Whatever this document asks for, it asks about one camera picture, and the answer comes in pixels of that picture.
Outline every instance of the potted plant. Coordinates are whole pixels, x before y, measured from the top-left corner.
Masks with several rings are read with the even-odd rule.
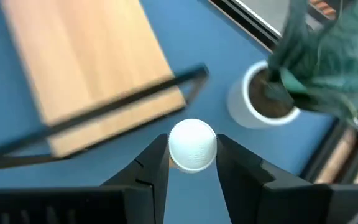
[[[308,0],[290,1],[273,54],[230,90],[227,105],[239,124],[285,124],[303,109],[333,114],[358,130],[358,0],[318,30],[308,28],[307,11]]]

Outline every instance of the white flower pot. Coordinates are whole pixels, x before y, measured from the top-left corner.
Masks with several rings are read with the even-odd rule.
[[[227,107],[232,118],[241,126],[247,128],[267,128],[288,124],[300,113],[298,108],[293,108],[286,116],[281,118],[268,118],[261,115],[252,106],[249,98],[249,84],[259,71],[267,68],[266,61],[260,61],[248,68],[246,74],[236,82],[229,91]]]

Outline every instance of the wooden cutting board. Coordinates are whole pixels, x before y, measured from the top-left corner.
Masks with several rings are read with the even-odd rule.
[[[46,124],[172,76],[138,0],[2,0],[2,8]],[[50,138],[53,154],[67,156],[184,105],[172,88]]]

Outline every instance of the soil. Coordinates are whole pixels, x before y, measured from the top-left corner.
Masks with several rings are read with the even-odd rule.
[[[249,98],[252,106],[261,115],[268,118],[281,118],[287,115],[292,106],[282,103],[279,100],[273,100],[265,96],[265,88],[269,79],[268,70],[261,70],[256,74],[249,85]]]

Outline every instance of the blue tabletop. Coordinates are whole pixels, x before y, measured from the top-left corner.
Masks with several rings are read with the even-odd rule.
[[[226,109],[229,87],[268,52],[206,0],[142,0],[172,68],[205,63],[210,79],[183,113],[154,123],[68,161],[0,170],[1,187],[95,186],[126,166],[180,120],[201,119],[273,164],[299,174],[332,123],[302,112],[291,124],[265,130],[236,124]],[[0,9],[0,142],[42,127]],[[48,153],[48,144],[28,153]],[[198,174],[170,171],[167,223],[230,223],[216,166]]]

